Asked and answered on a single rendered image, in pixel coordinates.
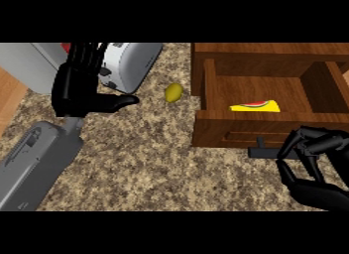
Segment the pale grey appliance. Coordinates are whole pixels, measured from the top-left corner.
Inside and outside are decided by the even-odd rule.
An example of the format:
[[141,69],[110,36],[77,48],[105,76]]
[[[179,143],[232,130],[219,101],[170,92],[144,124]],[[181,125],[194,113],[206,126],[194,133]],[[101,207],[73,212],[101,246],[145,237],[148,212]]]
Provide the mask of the pale grey appliance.
[[67,52],[60,43],[0,43],[0,67],[40,94],[51,94]]

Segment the yellow wedge with watermelon print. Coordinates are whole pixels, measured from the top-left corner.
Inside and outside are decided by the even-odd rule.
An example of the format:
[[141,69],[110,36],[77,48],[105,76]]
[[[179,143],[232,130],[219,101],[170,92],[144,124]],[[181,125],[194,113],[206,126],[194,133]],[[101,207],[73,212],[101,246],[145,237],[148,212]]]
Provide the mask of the yellow wedge with watermelon print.
[[244,111],[244,112],[280,112],[280,106],[274,100],[257,101],[253,103],[232,105],[229,107],[232,111]]

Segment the brown wooden drawer front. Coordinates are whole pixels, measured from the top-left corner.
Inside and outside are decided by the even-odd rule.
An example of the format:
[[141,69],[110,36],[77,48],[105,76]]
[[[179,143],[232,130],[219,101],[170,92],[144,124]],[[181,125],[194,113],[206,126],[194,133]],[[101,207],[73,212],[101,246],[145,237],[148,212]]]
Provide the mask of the brown wooden drawer front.
[[257,145],[257,137],[262,137],[269,148],[280,148],[288,133],[300,126],[349,132],[349,114],[200,110],[192,146],[249,148]]

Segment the yellow green mango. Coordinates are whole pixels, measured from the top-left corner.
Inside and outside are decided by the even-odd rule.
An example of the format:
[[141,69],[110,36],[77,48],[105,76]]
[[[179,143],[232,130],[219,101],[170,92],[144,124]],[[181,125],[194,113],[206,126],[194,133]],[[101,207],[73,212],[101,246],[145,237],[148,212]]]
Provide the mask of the yellow green mango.
[[164,91],[166,101],[176,102],[181,99],[184,87],[179,83],[172,83]]

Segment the brown wooden cabinet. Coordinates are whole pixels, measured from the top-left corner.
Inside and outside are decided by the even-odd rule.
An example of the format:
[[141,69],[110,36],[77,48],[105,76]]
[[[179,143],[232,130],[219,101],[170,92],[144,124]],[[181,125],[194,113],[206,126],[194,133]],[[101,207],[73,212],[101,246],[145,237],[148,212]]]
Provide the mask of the brown wooden cabinet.
[[336,62],[349,70],[349,43],[192,43],[191,87],[201,95],[203,65],[222,63],[222,75],[297,77],[313,62]]

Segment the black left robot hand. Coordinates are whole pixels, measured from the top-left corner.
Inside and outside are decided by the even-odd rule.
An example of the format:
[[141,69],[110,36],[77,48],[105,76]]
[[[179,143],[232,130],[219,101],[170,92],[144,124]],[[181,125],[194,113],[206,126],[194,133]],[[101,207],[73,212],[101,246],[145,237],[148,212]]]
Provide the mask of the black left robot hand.
[[58,117],[85,118],[89,113],[114,113],[139,103],[135,95],[96,91],[107,47],[108,43],[71,43],[52,87],[52,107]]

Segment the brown wooden drawer box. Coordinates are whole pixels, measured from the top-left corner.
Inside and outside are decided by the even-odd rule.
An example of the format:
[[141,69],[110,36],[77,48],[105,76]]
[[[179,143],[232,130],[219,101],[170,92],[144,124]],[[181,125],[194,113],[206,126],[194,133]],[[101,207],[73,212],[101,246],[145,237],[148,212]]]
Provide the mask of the brown wooden drawer box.
[[349,114],[349,85],[334,62],[315,62],[294,76],[219,71],[204,61],[203,107],[226,110],[274,100],[281,112]]

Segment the white silver toaster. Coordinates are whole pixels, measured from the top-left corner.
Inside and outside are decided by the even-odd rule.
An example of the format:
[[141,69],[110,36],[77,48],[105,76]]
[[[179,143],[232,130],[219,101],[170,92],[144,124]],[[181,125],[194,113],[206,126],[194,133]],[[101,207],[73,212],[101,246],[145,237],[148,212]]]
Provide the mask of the white silver toaster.
[[101,84],[132,94],[163,50],[161,43],[110,43],[98,74]]

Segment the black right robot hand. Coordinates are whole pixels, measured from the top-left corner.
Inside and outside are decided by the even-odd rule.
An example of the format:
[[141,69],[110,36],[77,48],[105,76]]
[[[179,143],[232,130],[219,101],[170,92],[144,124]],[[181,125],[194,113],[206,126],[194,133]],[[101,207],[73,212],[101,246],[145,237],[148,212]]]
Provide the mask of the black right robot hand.
[[[313,180],[300,179],[284,161],[296,152]],[[349,188],[349,133],[342,130],[300,126],[287,136],[277,154],[281,182],[293,199],[303,205],[330,211],[349,211],[349,190],[328,184],[316,164],[316,156],[325,154],[333,168]]]

